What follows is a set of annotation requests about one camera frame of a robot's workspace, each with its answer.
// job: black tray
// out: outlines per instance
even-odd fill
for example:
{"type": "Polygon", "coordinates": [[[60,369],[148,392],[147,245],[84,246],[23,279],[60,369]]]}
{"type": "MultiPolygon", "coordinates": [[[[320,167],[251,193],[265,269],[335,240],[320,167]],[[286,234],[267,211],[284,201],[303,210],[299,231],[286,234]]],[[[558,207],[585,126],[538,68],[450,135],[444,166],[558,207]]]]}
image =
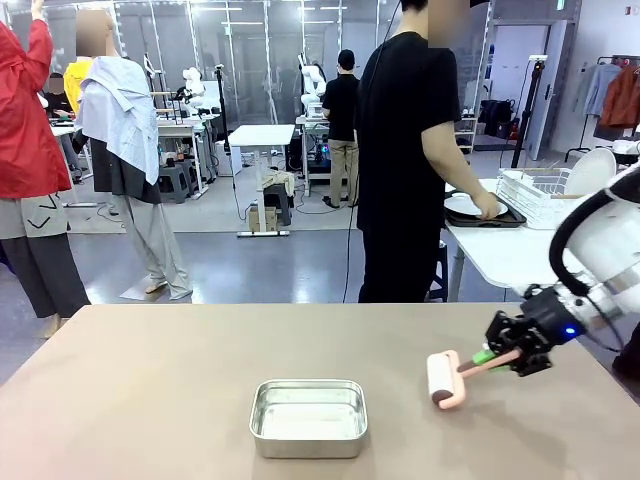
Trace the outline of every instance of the black tray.
{"type": "MultiPolygon", "coordinates": [[[[462,193],[459,190],[453,190],[448,192],[446,198],[452,197],[456,193],[462,193]]],[[[473,227],[473,228],[518,228],[521,225],[527,223],[527,217],[522,215],[519,211],[509,205],[502,199],[498,199],[500,203],[504,203],[509,210],[492,219],[482,220],[481,218],[473,215],[465,215],[464,213],[454,212],[445,207],[444,218],[450,225],[454,227],[473,227]]]]}

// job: yellow jacket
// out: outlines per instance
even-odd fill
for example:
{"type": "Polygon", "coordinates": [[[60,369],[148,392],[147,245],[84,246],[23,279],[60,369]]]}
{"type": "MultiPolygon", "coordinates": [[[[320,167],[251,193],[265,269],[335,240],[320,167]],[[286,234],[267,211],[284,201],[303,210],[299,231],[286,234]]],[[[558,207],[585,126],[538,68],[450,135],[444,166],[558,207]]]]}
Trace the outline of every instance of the yellow jacket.
{"type": "Polygon", "coordinates": [[[71,108],[73,108],[75,113],[78,113],[78,101],[80,99],[80,93],[82,93],[80,84],[87,78],[92,63],[93,60],[70,63],[67,71],[64,72],[64,92],[67,94],[71,108]]]}

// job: red jacket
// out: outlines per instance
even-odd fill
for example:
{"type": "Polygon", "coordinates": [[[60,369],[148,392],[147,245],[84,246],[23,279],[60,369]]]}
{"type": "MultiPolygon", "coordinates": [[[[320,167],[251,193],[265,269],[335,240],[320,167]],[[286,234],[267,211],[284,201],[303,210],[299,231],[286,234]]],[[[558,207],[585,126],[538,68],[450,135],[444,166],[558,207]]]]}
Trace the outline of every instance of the red jacket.
{"type": "Polygon", "coordinates": [[[638,67],[626,67],[609,85],[600,124],[611,128],[636,128],[640,123],[638,67]]]}
{"type": "Polygon", "coordinates": [[[0,198],[28,198],[69,190],[60,147],[36,92],[49,77],[53,42],[35,20],[24,52],[0,22],[0,198]]]}

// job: brown jacket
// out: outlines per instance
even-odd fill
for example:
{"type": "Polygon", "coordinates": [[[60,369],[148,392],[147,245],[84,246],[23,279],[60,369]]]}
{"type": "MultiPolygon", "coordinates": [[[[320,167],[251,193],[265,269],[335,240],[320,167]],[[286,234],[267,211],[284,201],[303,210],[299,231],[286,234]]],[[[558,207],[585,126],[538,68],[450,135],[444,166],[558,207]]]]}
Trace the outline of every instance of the brown jacket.
{"type": "Polygon", "coordinates": [[[626,67],[611,82],[600,124],[611,128],[635,128],[640,124],[638,67],[626,67]]]}

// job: black t-shirt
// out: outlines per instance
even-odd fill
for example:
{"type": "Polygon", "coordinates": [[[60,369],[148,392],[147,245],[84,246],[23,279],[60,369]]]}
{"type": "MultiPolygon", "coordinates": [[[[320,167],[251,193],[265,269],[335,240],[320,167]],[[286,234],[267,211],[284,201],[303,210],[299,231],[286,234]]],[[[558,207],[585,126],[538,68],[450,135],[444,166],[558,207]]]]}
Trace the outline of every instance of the black t-shirt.
{"type": "Polygon", "coordinates": [[[47,100],[47,102],[49,102],[47,113],[50,114],[53,118],[59,117],[59,115],[55,113],[55,110],[64,110],[68,113],[73,112],[71,104],[69,103],[69,99],[64,92],[58,94],[48,92],[44,94],[44,98],[47,100]]]}
{"type": "Polygon", "coordinates": [[[442,227],[445,182],[424,156],[421,133],[458,120],[457,65],[451,50],[430,48],[420,35],[407,32],[373,52],[356,108],[358,228],[389,229],[402,222],[423,231],[442,227]]]}
{"type": "Polygon", "coordinates": [[[351,74],[338,75],[327,84],[322,108],[330,110],[329,138],[353,142],[353,116],[356,108],[358,84],[351,74]]]}

